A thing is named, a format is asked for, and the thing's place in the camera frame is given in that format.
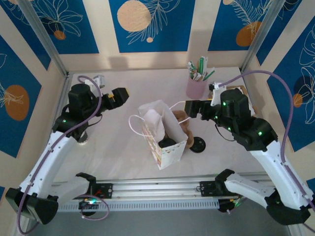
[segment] pen holder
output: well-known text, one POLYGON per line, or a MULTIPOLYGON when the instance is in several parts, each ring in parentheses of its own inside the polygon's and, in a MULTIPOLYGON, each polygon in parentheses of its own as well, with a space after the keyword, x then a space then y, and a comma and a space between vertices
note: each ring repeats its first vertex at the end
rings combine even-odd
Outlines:
POLYGON ((198 100, 202 98, 206 85, 207 80, 198 82, 194 81, 190 76, 188 76, 186 95, 191 99, 198 100))

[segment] bag handle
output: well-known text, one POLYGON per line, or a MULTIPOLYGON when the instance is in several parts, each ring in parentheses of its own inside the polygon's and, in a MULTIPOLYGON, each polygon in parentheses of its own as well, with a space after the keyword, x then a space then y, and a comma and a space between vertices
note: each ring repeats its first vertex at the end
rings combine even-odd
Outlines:
MULTIPOLYGON (((173 106, 171 106, 169 109, 171 110, 173 107, 175 107, 176 105, 180 104, 180 103, 186 103, 186 101, 180 101, 175 103, 173 106)), ((181 124, 183 122, 185 122, 186 120, 189 120, 191 117, 186 118, 185 120, 182 120, 181 122, 178 122, 178 124, 181 124)))
POLYGON ((132 128, 131 123, 130 123, 131 117, 138 117, 138 118, 142 119, 143 121, 144 121, 144 119, 143 119, 142 117, 140 117, 140 116, 137 116, 137 115, 131 115, 131 116, 129 116, 128 123, 129 123, 130 129, 131 129, 134 133, 136 133, 137 135, 143 136, 143 137, 153 137, 152 135, 144 135, 144 134, 140 134, 140 133, 138 133, 137 131, 135 131, 135 130, 132 128))

